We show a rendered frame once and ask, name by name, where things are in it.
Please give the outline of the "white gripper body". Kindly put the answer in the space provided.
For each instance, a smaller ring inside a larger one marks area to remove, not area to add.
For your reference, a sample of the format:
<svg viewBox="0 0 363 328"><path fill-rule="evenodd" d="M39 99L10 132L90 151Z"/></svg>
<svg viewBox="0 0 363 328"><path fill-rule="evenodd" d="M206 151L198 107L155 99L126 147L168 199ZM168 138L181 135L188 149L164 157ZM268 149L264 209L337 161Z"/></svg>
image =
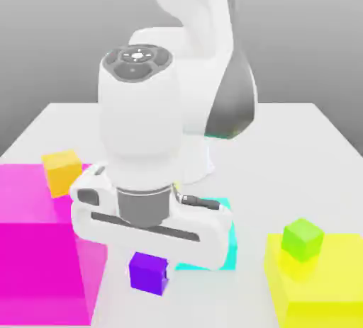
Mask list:
<svg viewBox="0 0 363 328"><path fill-rule="evenodd" d="M73 202L71 219L82 239L185 263L215 271L228 256L232 211L172 204L171 215L161 225L137 228L115 215L106 215L86 203Z"/></svg>

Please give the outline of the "small purple cube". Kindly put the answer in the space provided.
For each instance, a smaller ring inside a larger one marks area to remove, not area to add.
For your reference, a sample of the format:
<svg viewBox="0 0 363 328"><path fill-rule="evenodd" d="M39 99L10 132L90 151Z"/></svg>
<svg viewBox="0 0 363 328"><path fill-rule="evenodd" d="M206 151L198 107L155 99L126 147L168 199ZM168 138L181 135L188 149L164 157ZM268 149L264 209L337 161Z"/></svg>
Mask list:
<svg viewBox="0 0 363 328"><path fill-rule="evenodd" d="M168 284L166 259L134 253L129 262L130 286L134 289L162 296Z"/></svg>

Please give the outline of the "small green cube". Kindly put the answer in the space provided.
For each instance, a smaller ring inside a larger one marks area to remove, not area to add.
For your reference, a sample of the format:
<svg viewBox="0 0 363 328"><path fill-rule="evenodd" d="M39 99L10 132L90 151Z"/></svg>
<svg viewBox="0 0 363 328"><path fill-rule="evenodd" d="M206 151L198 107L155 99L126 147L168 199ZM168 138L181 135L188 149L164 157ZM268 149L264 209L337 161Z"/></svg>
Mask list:
<svg viewBox="0 0 363 328"><path fill-rule="evenodd" d="M297 261L305 262L320 253L323 238L321 228L299 218L284 228L281 248Z"/></svg>

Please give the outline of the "small orange cube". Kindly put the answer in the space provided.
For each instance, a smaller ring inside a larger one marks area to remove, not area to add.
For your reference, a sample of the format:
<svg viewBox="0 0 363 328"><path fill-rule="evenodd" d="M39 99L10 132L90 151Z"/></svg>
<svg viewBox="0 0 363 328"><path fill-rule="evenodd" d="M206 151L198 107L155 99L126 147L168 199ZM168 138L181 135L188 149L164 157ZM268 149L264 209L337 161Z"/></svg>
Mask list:
<svg viewBox="0 0 363 328"><path fill-rule="evenodd" d="M65 150L41 157L43 168L53 198L69 193L70 186L82 174L82 162L74 150Z"/></svg>

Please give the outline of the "large cyan box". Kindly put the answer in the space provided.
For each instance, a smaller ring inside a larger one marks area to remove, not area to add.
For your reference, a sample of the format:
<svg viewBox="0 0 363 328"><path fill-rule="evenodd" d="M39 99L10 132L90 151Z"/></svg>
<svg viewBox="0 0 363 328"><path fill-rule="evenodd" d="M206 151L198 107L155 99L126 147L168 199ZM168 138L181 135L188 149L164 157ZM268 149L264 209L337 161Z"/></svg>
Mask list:
<svg viewBox="0 0 363 328"><path fill-rule="evenodd" d="M209 198L208 200L214 200L219 202L221 205L230 209L230 201L228 198ZM228 253L225 256L224 264L219 268L219 270L234 271L237 261L238 252L238 241L235 233L235 225L232 222L229 235L228 235ZM209 271L209 268L204 266L196 266L191 264L179 263L175 266L176 271Z"/></svg>

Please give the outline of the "large magenta box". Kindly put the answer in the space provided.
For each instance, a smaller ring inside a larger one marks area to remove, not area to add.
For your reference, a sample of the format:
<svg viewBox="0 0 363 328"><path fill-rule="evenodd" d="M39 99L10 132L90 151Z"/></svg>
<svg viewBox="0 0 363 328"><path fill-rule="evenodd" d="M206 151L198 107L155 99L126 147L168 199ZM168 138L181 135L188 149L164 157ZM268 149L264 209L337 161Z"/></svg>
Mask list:
<svg viewBox="0 0 363 328"><path fill-rule="evenodd" d="M0 326L91 324L107 248L74 233L40 164L0 164Z"/></svg>

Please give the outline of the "large yellow box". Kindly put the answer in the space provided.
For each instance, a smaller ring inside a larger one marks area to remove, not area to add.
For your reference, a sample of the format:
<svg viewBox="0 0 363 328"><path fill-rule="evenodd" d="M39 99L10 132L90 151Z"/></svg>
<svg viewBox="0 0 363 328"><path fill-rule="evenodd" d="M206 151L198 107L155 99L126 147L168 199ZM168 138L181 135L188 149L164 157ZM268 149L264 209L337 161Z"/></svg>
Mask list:
<svg viewBox="0 0 363 328"><path fill-rule="evenodd" d="M268 234L264 256L279 328L363 328L363 237L326 234L319 255L301 263Z"/></svg>

